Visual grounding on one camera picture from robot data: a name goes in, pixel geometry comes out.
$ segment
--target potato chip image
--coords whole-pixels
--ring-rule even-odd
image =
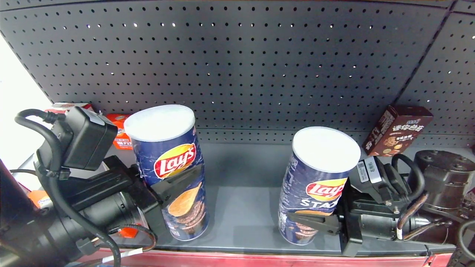
[[[195,188],[184,191],[168,206],[168,213],[175,217],[185,215],[193,206],[200,187],[201,183]]]
[[[295,213],[297,214],[310,214],[310,215],[331,215],[331,213],[328,212],[322,212],[322,211],[317,211],[317,210],[298,210]]]

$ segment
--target black cable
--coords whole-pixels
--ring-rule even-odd
[[[27,169],[15,169],[15,170],[10,170],[11,173],[18,173],[18,172],[23,172],[23,173],[29,173],[33,174],[36,176],[36,172],[34,170],[27,170]]]
[[[469,259],[471,260],[475,260],[475,254],[473,254],[473,252],[471,252],[470,250],[468,250],[467,246],[465,246],[464,244],[464,231],[475,224],[475,219],[472,219],[472,220],[468,220],[464,223],[462,223],[460,225],[460,227],[458,228],[457,230],[457,236],[456,236],[456,240],[457,240],[457,246],[460,248],[460,250],[465,254],[465,256],[467,256]]]
[[[41,110],[37,109],[28,109],[21,111],[15,117],[15,122],[18,124],[25,126],[29,129],[36,131],[37,133],[41,134],[49,146],[51,147],[51,164],[49,170],[52,172],[58,172],[61,169],[61,160],[62,160],[62,152],[61,152],[61,143],[59,142],[58,138],[53,134],[52,131],[44,127],[43,125],[36,123],[27,119],[28,116],[38,116],[43,118],[44,121],[48,123],[54,123],[54,120],[57,118],[57,114],[54,113],[46,113]],[[95,226],[91,221],[84,218],[79,212],[71,207],[71,205],[64,199],[63,195],[61,194],[61,190],[59,189],[58,185],[58,175],[50,176],[49,177],[49,185],[50,185],[50,192],[47,191],[47,194],[50,195],[51,200],[53,201],[53,205],[56,208],[61,209],[64,211],[66,215],[68,215],[71,219],[76,221],[79,225],[84,227],[87,231],[91,232],[93,235],[98,237],[102,242],[107,244],[114,256],[114,267],[120,267],[121,264],[121,256],[120,250],[117,243],[106,233],[100,230],[97,226]]]
[[[152,232],[150,229],[148,229],[148,228],[146,228],[142,225],[138,225],[138,224],[124,224],[122,226],[119,226],[119,227],[116,227],[116,228],[110,230],[108,233],[111,235],[111,234],[114,234],[114,233],[118,232],[120,229],[123,229],[123,228],[137,229],[140,232],[143,232],[143,233],[147,234],[150,237],[150,240],[152,241],[152,243],[151,243],[151,245],[149,245],[147,247],[143,247],[144,252],[152,250],[155,247],[155,245],[157,244],[157,240],[158,240],[157,234]]]
[[[45,138],[46,142],[51,147],[51,164],[49,166],[49,170],[52,172],[59,171],[61,169],[61,158],[62,158],[61,143],[59,142],[58,138],[56,137],[56,135],[54,135],[52,131],[50,131],[48,128],[44,127],[43,125],[37,122],[27,119],[28,116],[38,116],[48,123],[54,122],[54,121],[51,121],[53,120],[52,118],[54,116],[38,109],[27,109],[17,114],[17,116],[15,117],[15,122],[39,133]]]
[[[147,234],[148,237],[150,237],[150,240],[152,241],[152,243],[149,246],[143,247],[143,252],[152,250],[155,247],[155,245],[157,244],[158,236],[154,232],[149,230],[148,228],[143,227],[142,225],[125,224],[125,225],[116,227],[116,228],[108,231],[108,234],[110,234],[110,235],[114,234],[114,233],[118,232],[120,229],[123,229],[123,228],[134,228],[134,229],[137,229],[137,230]],[[83,262],[83,263],[81,263],[77,266],[74,266],[74,267],[93,267],[93,266],[97,266],[97,265],[100,265],[100,264],[102,264],[102,259],[98,258],[98,259],[92,259],[92,260],[89,260],[89,261],[85,261],[85,262]]]
[[[53,203],[53,205],[58,204],[58,206],[64,211],[64,213],[66,213],[66,215],[68,215],[71,219],[75,220],[79,225],[84,227],[84,229],[97,236],[102,242],[104,242],[108,247],[110,247],[112,255],[114,256],[114,267],[120,267],[121,256],[119,246],[112,239],[112,237],[100,230],[91,221],[84,218],[84,216],[82,216],[66,202],[59,189],[57,177],[50,177],[49,185],[51,187],[51,194],[53,196],[53,199],[56,200],[56,203]]]
[[[412,230],[410,233],[408,233],[405,237],[404,237],[404,241],[411,241],[411,239],[413,239],[414,237],[424,233],[425,231],[431,229],[431,228],[434,228],[436,226],[440,226],[440,225],[444,225],[444,224],[447,224],[446,221],[434,221],[434,222],[431,222],[429,224],[426,224],[424,226],[421,226],[417,229],[414,229]]]
[[[424,192],[422,195],[420,195],[420,197],[418,197],[418,199],[412,204],[412,206],[410,206],[404,213],[401,214],[396,224],[396,229],[401,231],[400,239],[404,240],[404,236],[402,234],[402,228],[404,227],[408,219],[422,207],[422,205],[427,201],[428,197],[429,197],[429,193]]]
[[[417,166],[415,162],[413,162],[410,158],[408,158],[407,156],[403,154],[396,154],[392,157],[391,165],[396,171],[398,171],[398,160],[404,161],[404,163],[407,164],[411,168],[414,175],[416,176],[416,179],[417,179],[416,188],[411,192],[411,194],[408,195],[408,199],[410,201],[413,201],[414,199],[416,199],[422,194],[422,191],[424,191],[424,187],[426,185],[424,174],[422,173],[419,166]]]

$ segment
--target orange snack box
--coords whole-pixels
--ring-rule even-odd
[[[132,150],[130,137],[124,131],[124,121],[130,115],[127,114],[108,114],[106,117],[117,126],[117,136],[114,139],[114,146],[117,149]]]

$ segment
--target lay's chip can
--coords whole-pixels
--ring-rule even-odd
[[[306,245],[317,230],[291,221],[287,214],[331,215],[361,150],[350,136],[327,127],[298,131],[292,150],[280,193],[279,229],[290,243]]]
[[[161,105],[139,111],[124,122],[145,182],[152,186],[203,164],[193,111],[182,105]],[[200,176],[162,209],[171,235],[182,241],[199,237],[208,226],[204,168]]]

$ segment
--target red lay's logo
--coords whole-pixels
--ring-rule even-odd
[[[307,195],[320,201],[332,201],[342,194],[347,178],[316,181],[309,183],[305,188]]]
[[[194,143],[176,146],[163,153],[155,162],[155,174],[160,179],[184,171],[196,158]]]

